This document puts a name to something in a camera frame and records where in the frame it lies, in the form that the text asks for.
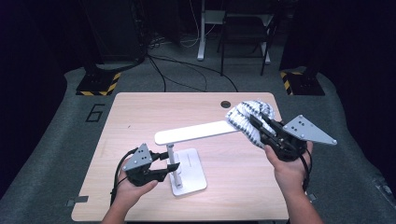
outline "dark background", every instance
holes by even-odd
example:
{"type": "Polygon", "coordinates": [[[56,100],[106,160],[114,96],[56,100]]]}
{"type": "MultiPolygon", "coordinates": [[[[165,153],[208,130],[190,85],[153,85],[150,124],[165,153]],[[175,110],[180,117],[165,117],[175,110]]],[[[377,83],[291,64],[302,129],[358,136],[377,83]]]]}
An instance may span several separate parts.
{"type": "MultiPolygon", "coordinates": [[[[121,14],[134,28],[124,32],[137,36],[132,40],[134,47],[120,52],[119,43],[125,42],[122,35],[117,44],[106,43],[107,50],[98,44],[98,36],[86,14],[86,10],[93,8],[84,8],[82,1],[3,1],[0,7],[0,71],[4,88],[0,119],[2,195],[35,149],[61,103],[66,89],[64,73],[85,63],[138,57],[142,53],[141,44],[147,41],[141,37],[149,41],[152,29],[176,43],[181,31],[192,32],[187,1],[151,1],[157,7],[147,8],[145,24],[141,27],[136,27],[129,11],[121,14]],[[161,30],[154,24],[158,20],[154,15],[174,15],[168,17],[174,20],[174,25],[161,30]],[[106,57],[104,52],[110,52],[110,56],[106,57]]],[[[364,155],[396,191],[393,144],[396,135],[392,116],[396,83],[395,5],[374,0],[348,3],[345,7],[343,1],[299,1],[280,69],[308,65],[327,24],[340,8],[346,8],[348,16],[339,24],[340,35],[326,51],[320,73],[336,87],[346,111],[348,129],[364,155]]],[[[200,21],[200,1],[192,4],[200,21]]],[[[122,32],[120,27],[114,29],[118,29],[114,31],[116,34],[122,32]]]]}

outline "white cord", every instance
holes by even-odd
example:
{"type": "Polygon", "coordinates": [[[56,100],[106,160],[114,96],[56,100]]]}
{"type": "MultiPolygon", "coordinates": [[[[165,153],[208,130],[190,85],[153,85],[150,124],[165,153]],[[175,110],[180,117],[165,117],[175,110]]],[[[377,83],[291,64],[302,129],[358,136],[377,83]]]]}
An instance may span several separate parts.
{"type": "MultiPolygon", "coordinates": [[[[224,4],[224,0],[221,1],[221,6],[220,9],[222,9],[224,4]]],[[[205,34],[205,37],[213,30],[213,28],[215,28],[216,24],[213,24],[212,28],[210,28],[210,30],[205,34]]]]}
{"type": "Polygon", "coordinates": [[[183,42],[180,42],[181,46],[183,46],[183,47],[185,47],[185,48],[190,48],[190,47],[194,46],[196,43],[198,43],[198,40],[199,40],[198,22],[197,22],[197,20],[196,20],[196,18],[195,18],[194,11],[193,11],[193,9],[192,9],[191,0],[190,0],[190,8],[191,8],[191,14],[192,14],[192,16],[194,17],[195,26],[196,26],[196,28],[197,28],[197,38],[195,39],[195,42],[194,42],[193,44],[189,45],[189,46],[183,45],[183,42]]]}

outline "chair leg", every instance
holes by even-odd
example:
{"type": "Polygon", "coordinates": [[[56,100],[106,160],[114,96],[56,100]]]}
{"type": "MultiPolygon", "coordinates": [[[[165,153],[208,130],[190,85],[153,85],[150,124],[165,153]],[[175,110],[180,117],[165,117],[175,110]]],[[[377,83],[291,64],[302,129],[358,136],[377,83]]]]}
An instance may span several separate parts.
{"type": "Polygon", "coordinates": [[[218,43],[218,51],[217,51],[217,53],[219,53],[221,42],[222,42],[222,36],[220,36],[220,40],[219,40],[219,43],[218,43]]]}
{"type": "Polygon", "coordinates": [[[268,53],[268,49],[269,49],[269,45],[267,43],[267,46],[265,47],[265,52],[264,52],[264,58],[262,60],[262,71],[260,72],[260,76],[262,76],[264,74],[264,66],[265,66],[265,60],[267,58],[267,53],[268,53]]]}
{"type": "Polygon", "coordinates": [[[224,65],[224,41],[221,41],[221,68],[220,68],[220,76],[224,76],[223,75],[223,65],[224,65]]]}

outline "hand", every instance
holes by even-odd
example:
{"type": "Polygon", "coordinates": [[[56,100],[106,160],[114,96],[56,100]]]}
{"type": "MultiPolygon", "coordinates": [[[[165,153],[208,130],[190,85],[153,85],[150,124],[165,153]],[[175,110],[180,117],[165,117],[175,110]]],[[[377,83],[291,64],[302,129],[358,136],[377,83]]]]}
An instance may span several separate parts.
{"type": "MultiPolygon", "coordinates": [[[[307,150],[312,154],[313,143],[306,142],[307,150]]],[[[295,161],[280,161],[274,150],[270,146],[264,147],[268,161],[273,164],[275,170],[276,182],[282,193],[287,196],[289,194],[304,193],[302,183],[305,178],[305,168],[300,159],[295,161]]],[[[309,155],[307,152],[303,155],[306,163],[309,164],[309,155]]]]}
{"type": "MultiPolygon", "coordinates": [[[[123,167],[127,161],[128,160],[125,160],[121,167],[123,167]]],[[[158,184],[157,180],[153,180],[142,187],[137,187],[129,182],[128,179],[124,179],[125,177],[125,171],[120,170],[117,196],[103,218],[102,224],[124,223],[129,209],[139,201],[140,197],[154,189],[158,184]]]]}
{"type": "MultiPolygon", "coordinates": [[[[129,159],[125,160],[121,167],[123,167],[128,160],[129,159]]],[[[125,177],[125,171],[120,169],[119,182],[121,182],[118,185],[117,196],[114,200],[114,203],[124,207],[127,210],[132,208],[137,203],[137,201],[139,201],[141,196],[154,189],[158,184],[158,181],[153,180],[142,187],[137,187],[129,182],[128,179],[124,179],[125,177]]]]}

